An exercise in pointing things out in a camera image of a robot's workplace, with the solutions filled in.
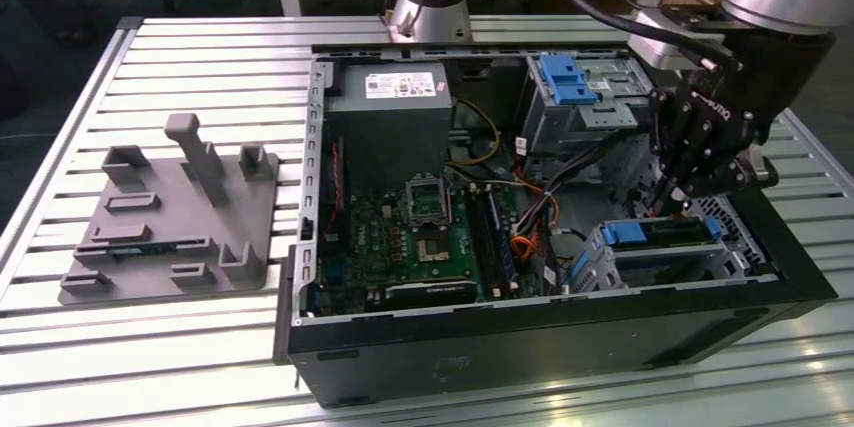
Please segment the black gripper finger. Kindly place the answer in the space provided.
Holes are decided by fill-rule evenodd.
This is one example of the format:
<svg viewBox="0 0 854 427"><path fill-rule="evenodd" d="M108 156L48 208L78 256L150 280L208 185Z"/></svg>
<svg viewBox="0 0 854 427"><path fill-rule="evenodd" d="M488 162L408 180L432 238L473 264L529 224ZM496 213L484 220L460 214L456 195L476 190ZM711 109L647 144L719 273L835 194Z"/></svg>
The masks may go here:
<svg viewBox="0 0 854 427"><path fill-rule="evenodd" d="M676 187L688 197L725 194L737 188L737 162L731 153L705 156L685 146L676 162Z"/></svg>
<svg viewBox="0 0 854 427"><path fill-rule="evenodd" d="M672 191L681 176L683 159L676 142L681 128L673 124L673 102L668 92L655 88L649 93L651 130L649 150L656 157L659 178L649 198L649 212L655 217L665 217L677 210Z"/></svg>

